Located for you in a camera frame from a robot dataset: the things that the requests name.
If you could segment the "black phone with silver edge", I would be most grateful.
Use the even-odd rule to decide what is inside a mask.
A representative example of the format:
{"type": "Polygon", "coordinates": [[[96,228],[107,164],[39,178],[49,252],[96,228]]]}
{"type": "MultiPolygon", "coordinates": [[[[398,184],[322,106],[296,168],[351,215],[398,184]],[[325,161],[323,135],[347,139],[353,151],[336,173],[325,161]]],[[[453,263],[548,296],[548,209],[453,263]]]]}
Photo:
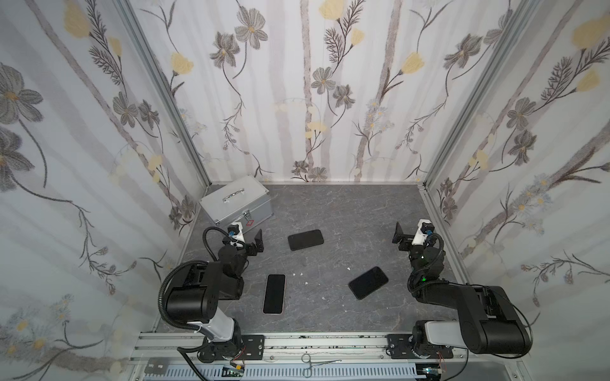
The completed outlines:
{"type": "Polygon", "coordinates": [[[264,314],[283,313],[285,285],[285,275],[268,275],[263,305],[264,314]]]}

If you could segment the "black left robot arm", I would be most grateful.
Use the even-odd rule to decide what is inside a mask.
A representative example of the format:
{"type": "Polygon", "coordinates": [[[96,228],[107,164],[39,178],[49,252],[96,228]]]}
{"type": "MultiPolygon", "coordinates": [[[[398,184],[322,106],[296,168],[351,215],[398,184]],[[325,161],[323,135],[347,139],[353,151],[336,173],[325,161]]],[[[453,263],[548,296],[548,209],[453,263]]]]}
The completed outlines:
{"type": "Polygon", "coordinates": [[[236,222],[225,230],[206,228],[202,240],[211,260],[191,260],[171,270],[157,297],[160,317],[167,325],[203,335],[201,345],[179,347],[177,352],[191,368],[195,368],[193,356],[203,364],[228,360],[233,366],[240,360],[262,360],[265,337],[243,335],[238,321],[219,307],[221,301],[241,298],[249,258],[265,249],[262,231],[248,243],[236,222]]]}

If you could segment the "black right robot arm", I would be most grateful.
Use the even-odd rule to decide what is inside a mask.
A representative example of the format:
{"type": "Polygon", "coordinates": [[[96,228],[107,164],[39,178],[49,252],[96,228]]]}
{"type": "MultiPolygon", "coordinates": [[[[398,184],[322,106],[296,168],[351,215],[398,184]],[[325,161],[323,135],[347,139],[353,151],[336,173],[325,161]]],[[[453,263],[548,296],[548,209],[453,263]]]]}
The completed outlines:
{"type": "Polygon", "coordinates": [[[457,312],[455,322],[416,322],[409,338],[415,356],[426,358],[442,349],[466,349],[511,360],[529,353],[531,327],[502,287],[458,284],[441,277],[445,242],[431,221],[421,219],[414,234],[406,234],[397,223],[392,243],[408,254],[411,296],[419,303],[457,312]]]}

